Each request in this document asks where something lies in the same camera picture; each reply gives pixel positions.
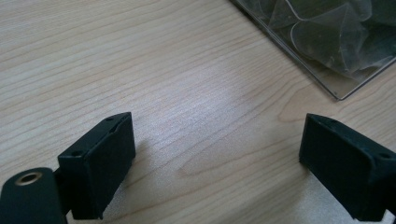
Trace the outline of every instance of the hole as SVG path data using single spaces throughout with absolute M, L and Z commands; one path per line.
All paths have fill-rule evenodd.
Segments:
M 43 174 L 39 172 L 33 172 L 27 175 L 23 175 L 15 182 L 18 186 L 25 186 L 35 183 Z
M 72 156 L 74 156 L 74 157 L 81 156 L 82 153 L 84 153 L 84 151 L 81 151 L 81 150 L 79 150 L 79 151 L 74 151 L 74 152 L 72 152 Z
M 379 156 L 384 158 L 384 159 L 390 159 L 390 155 L 387 153 L 379 153 Z
M 111 128 L 108 132 L 109 133 L 114 133 L 117 130 L 117 126 L 114 126 L 113 128 Z

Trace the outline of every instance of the screw hole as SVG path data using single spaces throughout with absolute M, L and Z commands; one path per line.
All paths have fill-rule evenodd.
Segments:
M 74 151 L 74 152 L 72 152 L 72 156 L 74 156 L 74 157 L 81 156 L 82 153 L 84 153 L 84 151 L 81 151 L 81 150 L 79 150 L 79 151 Z
M 390 159 L 390 155 L 387 153 L 379 153 L 379 156 L 384 158 L 384 159 Z
M 25 186 L 35 183 L 43 174 L 39 172 L 30 173 L 27 175 L 23 175 L 17 179 L 15 182 L 18 186 Z

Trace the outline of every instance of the black clamp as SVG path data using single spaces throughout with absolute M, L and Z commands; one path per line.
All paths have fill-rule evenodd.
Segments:
M 341 122 L 308 114 L 300 162 L 359 221 L 396 214 L 396 153 Z
M 11 177 L 0 198 L 2 223 L 64 224 L 103 218 L 135 156 L 131 113 L 102 120 L 58 156 L 60 167 Z

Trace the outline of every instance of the wooden table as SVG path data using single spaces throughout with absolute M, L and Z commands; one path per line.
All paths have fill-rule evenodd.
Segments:
M 355 223 L 298 162 L 306 113 L 396 148 L 396 66 L 335 102 L 228 0 L 2 1 L 0 53 L 1 185 L 132 112 L 105 219 L 70 223 Z

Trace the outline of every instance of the table surface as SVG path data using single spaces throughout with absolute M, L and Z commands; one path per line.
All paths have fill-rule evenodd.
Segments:
M 306 113 L 396 148 L 396 66 L 335 102 L 228 0 L 2 1 L 0 54 L 1 185 L 132 112 L 104 220 L 70 223 L 355 223 L 298 162 Z

